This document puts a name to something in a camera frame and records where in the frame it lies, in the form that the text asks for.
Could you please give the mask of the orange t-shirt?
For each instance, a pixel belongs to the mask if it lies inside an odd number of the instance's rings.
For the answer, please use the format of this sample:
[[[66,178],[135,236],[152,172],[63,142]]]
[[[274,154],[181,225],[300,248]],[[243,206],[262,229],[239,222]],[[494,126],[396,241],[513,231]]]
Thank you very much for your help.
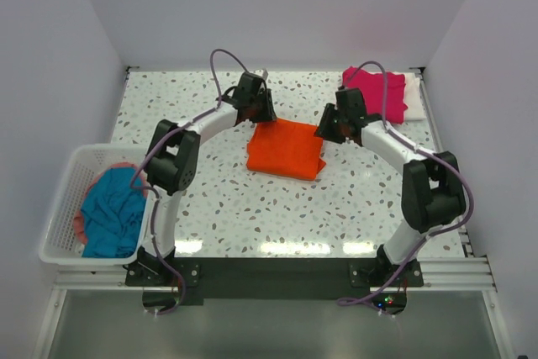
[[[247,144],[246,167],[279,177],[313,181],[326,166],[317,127],[285,119],[256,125]]]

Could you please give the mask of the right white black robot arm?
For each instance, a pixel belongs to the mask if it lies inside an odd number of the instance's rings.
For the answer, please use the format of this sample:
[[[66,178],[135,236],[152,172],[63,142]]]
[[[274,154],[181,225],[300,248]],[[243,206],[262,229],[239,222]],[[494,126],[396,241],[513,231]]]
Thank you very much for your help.
[[[340,88],[328,103],[315,135],[336,144],[352,141],[380,156],[402,176],[403,221],[377,250],[374,274],[392,286],[404,276],[428,239],[452,230],[467,211],[464,184],[456,157],[420,148],[401,135],[381,114],[369,114],[357,88]]]

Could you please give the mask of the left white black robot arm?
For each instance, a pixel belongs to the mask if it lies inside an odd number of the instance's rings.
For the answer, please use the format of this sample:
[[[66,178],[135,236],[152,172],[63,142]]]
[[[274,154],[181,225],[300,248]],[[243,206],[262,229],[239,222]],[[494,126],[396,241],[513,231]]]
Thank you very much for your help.
[[[155,129],[142,163],[153,194],[147,232],[142,244],[151,259],[144,274],[155,285],[169,283],[174,265],[165,259],[174,254],[175,225],[182,193],[197,174],[200,146],[215,135],[250,121],[254,124],[277,120],[267,72],[241,74],[236,85],[221,95],[218,105],[195,117],[174,123],[163,119]]]

